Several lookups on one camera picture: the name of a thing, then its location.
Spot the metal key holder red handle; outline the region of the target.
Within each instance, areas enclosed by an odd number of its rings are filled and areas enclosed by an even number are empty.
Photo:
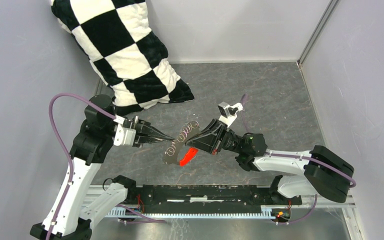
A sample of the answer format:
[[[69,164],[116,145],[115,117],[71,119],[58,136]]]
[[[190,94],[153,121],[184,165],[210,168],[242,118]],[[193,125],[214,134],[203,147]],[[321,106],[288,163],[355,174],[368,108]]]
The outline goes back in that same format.
[[[196,136],[201,131],[198,121],[190,121],[184,125],[179,134],[171,142],[170,146],[165,150],[162,161],[167,164],[175,164],[180,167],[187,165],[198,153],[198,149],[190,147],[185,154],[182,154],[182,149],[186,141]]]

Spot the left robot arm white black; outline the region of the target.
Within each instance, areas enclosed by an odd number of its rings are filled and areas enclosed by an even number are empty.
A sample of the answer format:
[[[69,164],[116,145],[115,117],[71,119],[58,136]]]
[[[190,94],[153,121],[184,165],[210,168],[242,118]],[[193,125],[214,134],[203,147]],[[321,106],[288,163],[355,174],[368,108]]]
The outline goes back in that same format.
[[[136,182],[119,175],[98,198],[83,207],[92,180],[112,147],[140,148],[144,144],[172,140],[147,121],[117,115],[108,95],[80,100],[86,103],[85,120],[72,147],[63,149],[68,160],[64,181],[47,217],[30,230],[31,236],[39,240],[88,240],[113,208],[139,198]]]

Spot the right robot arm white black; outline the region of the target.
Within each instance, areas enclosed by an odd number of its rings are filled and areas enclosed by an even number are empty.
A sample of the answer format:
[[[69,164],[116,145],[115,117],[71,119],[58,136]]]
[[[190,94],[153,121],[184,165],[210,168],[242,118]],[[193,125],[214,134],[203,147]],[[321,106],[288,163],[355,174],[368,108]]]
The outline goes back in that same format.
[[[211,155],[221,150],[236,153],[236,162],[247,172],[279,172],[268,191],[275,204],[301,195],[320,195],[344,203],[349,190],[357,185],[354,167],[323,145],[307,151],[272,150],[262,133],[240,136],[216,119],[185,145]]]

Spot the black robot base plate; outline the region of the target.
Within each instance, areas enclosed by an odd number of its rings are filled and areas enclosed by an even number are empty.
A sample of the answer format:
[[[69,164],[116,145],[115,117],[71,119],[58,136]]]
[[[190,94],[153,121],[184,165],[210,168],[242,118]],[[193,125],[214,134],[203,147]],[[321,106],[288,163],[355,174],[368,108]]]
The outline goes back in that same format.
[[[124,204],[146,214],[251,214],[262,206],[301,205],[263,185],[139,185],[128,190]]]

